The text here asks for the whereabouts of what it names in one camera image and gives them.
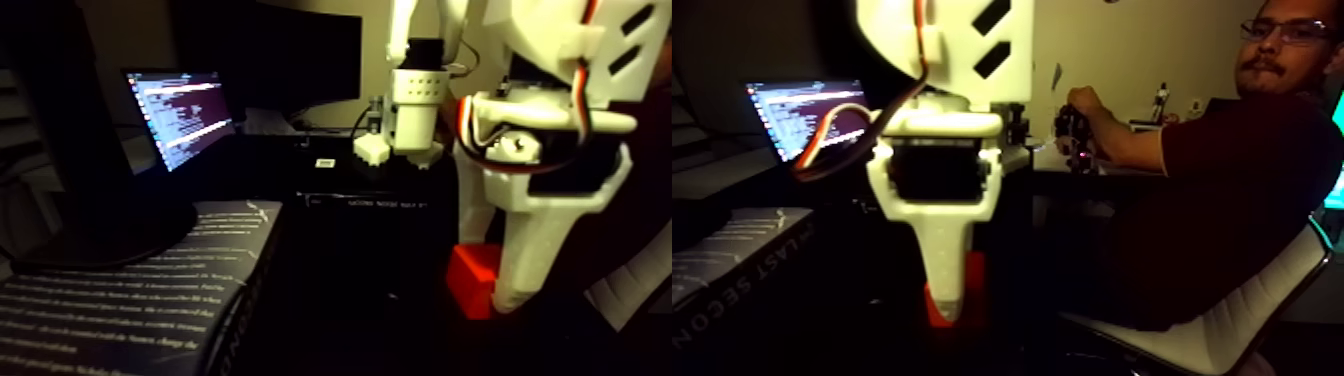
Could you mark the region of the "person's right hand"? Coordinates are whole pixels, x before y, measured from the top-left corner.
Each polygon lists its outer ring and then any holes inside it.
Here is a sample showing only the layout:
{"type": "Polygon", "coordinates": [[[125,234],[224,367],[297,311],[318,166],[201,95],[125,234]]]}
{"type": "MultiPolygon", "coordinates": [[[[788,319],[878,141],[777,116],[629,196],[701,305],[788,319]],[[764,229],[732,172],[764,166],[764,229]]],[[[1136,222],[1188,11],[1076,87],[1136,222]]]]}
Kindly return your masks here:
{"type": "Polygon", "coordinates": [[[1054,129],[1058,137],[1068,137],[1074,142],[1087,144],[1093,141],[1094,132],[1089,106],[1079,107],[1075,103],[1074,97],[1079,90],[1082,87],[1068,90],[1066,102],[1056,114],[1054,129]]]}

